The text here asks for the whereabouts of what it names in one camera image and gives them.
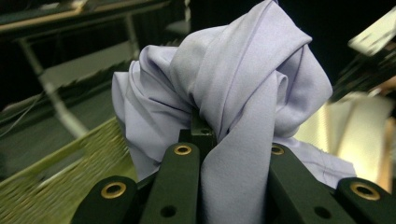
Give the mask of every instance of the screw hole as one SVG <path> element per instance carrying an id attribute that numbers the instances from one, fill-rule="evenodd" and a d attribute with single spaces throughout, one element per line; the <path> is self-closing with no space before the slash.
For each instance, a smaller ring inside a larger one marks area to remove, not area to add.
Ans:
<path id="1" fill-rule="evenodd" d="M 118 192 L 119 190 L 121 190 L 121 186 L 119 186 L 119 185 L 113 185 L 113 186 L 109 187 L 109 188 L 106 190 L 106 193 L 112 194 L 112 193 Z"/>
<path id="2" fill-rule="evenodd" d="M 114 199 L 120 197 L 126 190 L 126 185 L 121 182 L 113 182 L 102 188 L 102 197 L 106 199 Z"/>
<path id="3" fill-rule="evenodd" d="M 186 148 L 186 147 L 180 147 L 180 148 L 177 149 L 177 151 L 178 151 L 178 152 L 181 152 L 181 153 L 186 153 L 188 150 L 189 150 L 189 149 Z"/>
<path id="4" fill-rule="evenodd" d="M 332 217 L 332 214 L 329 212 L 329 210 L 327 210 L 324 207 L 315 207 L 314 211 L 315 211 L 315 214 L 317 214 L 319 217 L 322 217 L 325 219 L 329 219 Z"/>
<path id="5" fill-rule="evenodd" d="M 378 191 L 364 183 L 354 182 L 350 188 L 356 195 L 366 200 L 377 201 L 381 198 Z"/>
<path id="6" fill-rule="evenodd" d="M 182 145 L 175 148 L 175 153 L 180 156 L 188 155 L 192 152 L 192 148 Z"/>
<path id="7" fill-rule="evenodd" d="M 283 153 L 285 153 L 285 150 L 281 147 L 272 147 L 271 152 L 274 155 L 282 155 Z"/>
<path id="8" fill-rule="evenodd" d="M 365 194 L 365 195 L 373 195 L 373 192 L 365 187 L 357 187 L 358 192 Z"/>
<path id="9" fill-rule="evenodd" d="M 176 214 L 176 208 L 173 205 L 167 205 L 161 209 L 162 217 L 173 217 Z"/>

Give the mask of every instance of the table leg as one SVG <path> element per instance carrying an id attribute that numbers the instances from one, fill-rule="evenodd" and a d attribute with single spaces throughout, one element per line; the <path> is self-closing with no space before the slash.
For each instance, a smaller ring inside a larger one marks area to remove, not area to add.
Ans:
<path id="1" fill-rule="evenodd" d="M 131 53 L 134 59 L 137 59 L 140 54 L 139 44 L 137 42 L 136 32 L 134 31 L 134 23 L 132 18 L 132 13 L 128 13 L 124 18 L 125 30 L 128 35 L 128 40 L 131 48 Z"/>
<path id="2" fill-rule="evenodd" d="M 28 63 L 32 66 L 35 74 L 37 75 L 37 78 L 45 93 L 48 95 L 52 106 L 55 108 L 56 118 L 62 123 L 67 131 L 73 134 L 73 136 L 75 136 L 76 138 L 79 138 L 87 133 L 88 129 L 81 123 L 81 121 L 78 120 L 78 118 L 76 118 L 73 113 L 71 113 L 67 109 L 64 101 L 62 101 L 61 97 L 59 96 L 57 90 L 53 87 L 53 85 L 46 79 L 42 78 L 41 75 L 43 74 L 44 69 L 37 57 L 35 56 L 35 53 L 33 52 L 27 39 L 19 39 L 18 43 L 21 46 Z"/>

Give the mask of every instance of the lavender cloth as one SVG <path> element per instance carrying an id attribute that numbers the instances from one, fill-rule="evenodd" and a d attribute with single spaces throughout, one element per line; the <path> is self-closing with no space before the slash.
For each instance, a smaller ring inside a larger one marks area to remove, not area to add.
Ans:
<path id="1" fill-rule="evenodd" d="M 189 128 L 192 106 L 219 140 L 201 170 L 205 223 L 262 223 L 273 142 L 331 187 L 353 176 L 350 163 L 292 138 L 332 93 L 310 40 L 267 0 L 228 26 L 189 35 L 179 48 L 144 48 L 129 73 L 113 80 L 139 179 Z"/>

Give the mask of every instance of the metal bar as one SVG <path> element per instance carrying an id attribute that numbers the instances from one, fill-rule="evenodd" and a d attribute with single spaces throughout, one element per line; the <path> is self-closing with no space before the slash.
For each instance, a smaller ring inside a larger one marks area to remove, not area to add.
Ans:
<path id="1" fill-rule="evenodd" d="M 128 177 L 113 175 L 91 189 L 70 223 L 137 223 L 138 207 L 136 183 Z"/>
<path id="2" fill-rule="evenodd" d="M 280 223 L 355 223 L 297 157 L 279 144 L 273 144 L 268 190 Z"/>
<path id="3" fill-rule="evenodd" d="M 205 120 L 200 118 L 199 111 L 196 109 L 193 109 L 191 112 L 190 142 L 198 146 L 201 155 L 201 163 L 210 150 L 218 144 L 215 132 Z"/>
<path id="4" fill-rule="evenodd" d="M 121 7 L 132 7 L 134 5 L 143 4 L 143 3 L 147 3 L 147 0 L 122 1 L 118 3 L 98 6 L 94 11 L 95 12 L 109 11 Z"/>
<path id="5" fill-rule="evenodd" d="M 41 86 L 43 87 L 45 93 L 48 95 L 53 107 L 55 108 L 56 118 L 74 137 L 79 138 L 83 136 L 85 133 L 88 132 L 88 129 L 69 110 L 67 110 L 64 102 L 58 95 L 52 83 L 50 83 L 41 76 L 44 72 L 44 69 L 37 57 L 35 56 L 35 53 L 33 52 L 26 38 L 19 39 L 18 43 L 20 44 L 29 64 L 35 71 L 35 75 L 40 81 Z"/>
<path id="6" fill-rule="evenodd" d="M 139 223 L 196 223 L 199 159 L 193 144 L 174 144 L 166 150 Z"/>
<path id="7" fill-rule="evenodd" d="M 128 39 L 129 39 L 131 54 L 133 55 L 134 59 L 137 59 L 140 54 L 140 48 L 137 42 L 136 32 L 134 30 L 132 13 L 128 13 L 125 15 L 124 22 L 125 22 L 126 34 L 128 35 Z"/>
<path id="8" fill-rule="evenodd" d="M 161 7 L 164 7 L 164 6 L 168 5 L 169 2 L 170 1 L 166 1 L 166 2 L 162 2 L 162 3 L 153 4 L 153 5 L 147 6 L 147 7 L 141 7 L 141 8 L 137 8 L 137 9 L 130 9 L 129 11 L 126 11 L 126 12 L 117 13 L 117 15 L 104 16 L 104 17 L 100 17 L 98 19 L 93 19 L 93 20 L 89 20 L 89 16 L 95 15 L 95 14 L 99 14 L 99 13 L 90 12 L 90 15 L 85 14 L 85 13 L 80 13 L 80 14 L 75 15 L 74 17 L 76 17 L 76 16 L 84 16 L 84 18 L 82 19 L 84 21 L 74 22 L 74 23 L 72 23 L 70 25 L 64 25 L 63 27 L 55 26 L 55 28 L 46 29 L 45 31 L 42 31 L 42 32 L 35 32 L 32 35 L 24 35 L 23 37 L 32 38 L 32 37 L 38 37 L 38 36 L 41 36 L 41 35 L 50 35 L 50 34 L 54 34 L 56 32 L 63 32 L 63 31 L 67 31 L 67 30 L 72 30 L 72 29 L 76 29 L 76 28 L 79 28 L 79 27 L 84 27 L 84 26 L 88 26 L 88 25 L 92 25 L 92 24 L 96 24 L 96 23 L 101 23 L 101 22 L 104 22 L 104 21 L 122 19 L 127 14 L 135 15 L 135 14 L 143 13 L 143 12 L 146 12 L 146 11 L 154 10 L 154 9 L 157 9 L 157 8 L 161 8 Z M 10 26 L 7 25 L 7 27 L 4 27 L 4 25 L 0 26 L 0 34 L 8 32 L 8 31 L 11 31 L 11 30 L 21 29 L 23 27 L 27 27 L 27 26 L 11 26 L 12 24 L 14 24 L 14 23 L 11 23 Z"/>
<path id="9" fill-rule="evenodd" d="M 27 21 L 16 21 L 16 22 L 12 22 L 12 23 L 6 24 L 6 25 L 0 25 L 0 32 L 4 32 L 6 30 L 20 29 L 22 27 L 32 26 L 32 25 L 36 25 L 39 23 L 49 22 L 49 21 L 58 21 L 61 19 L 72 18 L 72 17 L 77 16 L 79 13 L 80 13 L 80 10 L 76 9 L 76 10 L 71 10 L 71 11 L 67 11 L 67 12 L 57 13 L 54 15 L 34 18 L 34 19 L 27 20 Z"/>
<path id="10" fill-rule="evenodd" d="M 378 185 L 361 178 L 340 180 L 335 199 L 358 223 L 394 223 L 396 199 Z"/>

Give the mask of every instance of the black plastic part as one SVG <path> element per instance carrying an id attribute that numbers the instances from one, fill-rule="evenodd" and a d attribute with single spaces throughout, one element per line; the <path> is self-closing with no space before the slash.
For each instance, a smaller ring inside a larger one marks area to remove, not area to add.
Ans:
<path id="1" fill-rule="evenodd" d="M 141 204 L 145 204 L 147 202 L 156 176 L 157 173 L 154 173 L 137 183 L 137 194 L 139 195 L 139 202 Z"/>
<path id="2" fill-rule="evenodd" d="M 135 1 L 135 0 L 124 0 L 123 2 L 130 2 L 131 5 L 125 7 L 118 7 L 115 9 L 110 10 L 103 10 L 103 11 L 90 11 L 92 7 L 88 6 L 87 10 L 81 12 L 77 16 L 71 18 L 65 18 L 61 20 L 54 20 L 48 22 L 41 22 L 39 24 L 29 25 L 29 26 L 22 26 L 22 27 L 15 27 L 10 29 L 5 29 L 0 31 L 0 40 L 7 41 L 15 38 L 24 37 L 31 34 L 37 34 L 41 32 L 47 32 L 50 30 L 58 30 L 60 27 L 71 26 L 76 23 L 81 23 L 85 21 L 93 21 L 97 19 L 102 19 L 107 16 L 118 15 L 121 13 L 126 13 L 131 10 L 138 10 L 141 8 L 155 6 L 156 4 L 169 4 L 169 0 L 152 0 L 152 1 Z"/>
<path id="3" fill-rule="evenodd" d="M 356 183 L 361 185 L 358 192 L 352 187 Z M 357 177 L 340 180 L 335 198 L 358 223 L 396 222 L 396 198 L 368 180 Z"/>
<path id="4" fill-rule="evenodd" d="M 178 147 L 190 148 L 191 152 L 176 154 Z M 170 146 L 139 223 L 196 223 L 199 171 L 200 153 L 195 145 L 178 143 Z"/>
<path id="5" fill-rule="evenodd" d="M 274 200 L 279 216 L 268 214 L 271 218 L 267 220 L 277 223 L 355 223 L 287 147 L 273 144 L 273 151 L 280 153 L 271 156 L 268 194 Z"/>
<path id="6" fill-rule="evenodd" d="M 116 198 L 104 198 L 102 190 L 111 183 L 125 184 L 125 191 Z M 72 224 L 127 224 L 139 219 L 136 183 L 123 176 L 111 176 L 98 182 L 79 205 Z"/>
<path id="7" fill-rule="evenodd" d="M 191 139 L 189 142 L 198 146 L 201 153 L 201 163 L 210 150 L 218 144 L 215 132 L 205 120 L 200 118 L 198 110 L 192 110 Z"/>

